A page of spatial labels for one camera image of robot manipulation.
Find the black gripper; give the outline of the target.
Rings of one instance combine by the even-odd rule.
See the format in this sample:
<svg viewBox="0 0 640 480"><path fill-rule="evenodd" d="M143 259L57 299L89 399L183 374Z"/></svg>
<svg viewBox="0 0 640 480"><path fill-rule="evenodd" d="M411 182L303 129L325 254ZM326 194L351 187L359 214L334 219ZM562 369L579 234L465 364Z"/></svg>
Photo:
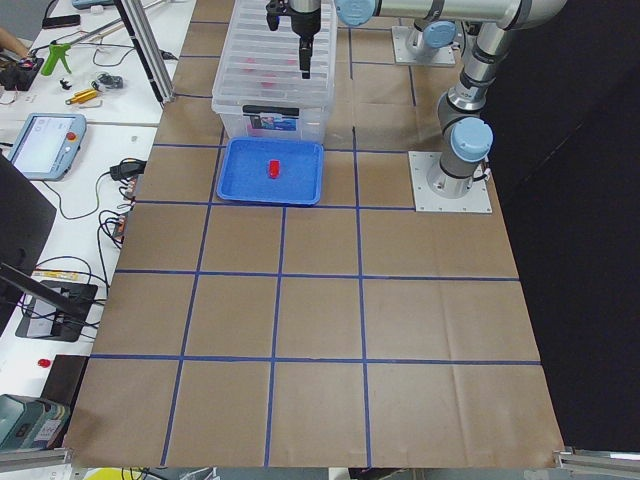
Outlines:
<svg viewBox="0 0 640 480"><path fill-rule="evenodd" d="M266 5L271 31L279 28L280 18L289 17L291 28L299 36L314 36L320 30L320 0L272 0ZM312 38L299 39L299 67L303 79L311 77Z"/></svg>

